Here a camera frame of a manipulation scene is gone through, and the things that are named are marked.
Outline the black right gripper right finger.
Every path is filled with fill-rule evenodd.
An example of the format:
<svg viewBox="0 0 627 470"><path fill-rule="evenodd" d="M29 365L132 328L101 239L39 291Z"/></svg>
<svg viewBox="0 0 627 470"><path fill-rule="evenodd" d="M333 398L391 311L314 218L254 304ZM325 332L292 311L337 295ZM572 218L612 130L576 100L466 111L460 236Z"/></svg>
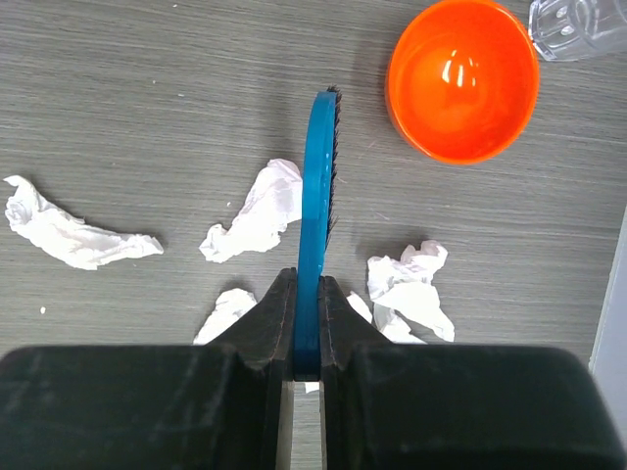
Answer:
<svg viewBox="0 0 627 470"><path fill-rule="evenodd" d="M595 381L546 347L395 344L318 288L327 469L622 469Z"/></svg>

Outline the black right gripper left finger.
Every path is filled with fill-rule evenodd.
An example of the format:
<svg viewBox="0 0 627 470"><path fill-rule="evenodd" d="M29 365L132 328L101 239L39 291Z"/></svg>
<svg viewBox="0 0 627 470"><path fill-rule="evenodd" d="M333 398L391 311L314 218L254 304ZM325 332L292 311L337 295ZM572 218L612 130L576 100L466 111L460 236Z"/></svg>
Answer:
<svg viewBox="0 0 627 470"><path fill-rule="evenodd" d="M286 469L296 272L204 346L41 346L1 361L5 469Z"/></svg>

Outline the blue hand brush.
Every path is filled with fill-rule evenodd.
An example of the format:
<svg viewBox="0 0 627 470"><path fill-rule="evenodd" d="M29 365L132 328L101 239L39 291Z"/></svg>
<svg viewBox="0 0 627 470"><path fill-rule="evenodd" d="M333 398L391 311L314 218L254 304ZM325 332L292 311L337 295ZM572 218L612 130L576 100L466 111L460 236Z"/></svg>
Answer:
<svg viewBox="0 0 627 470"><path fill-rule="evenodd" d="M298 381L319 379L320 342L317 289L329 233L337 174L337 126L341 92L335 86L316 94L305 142L302 220L297 266L293 337L293 375Z"/></svg>

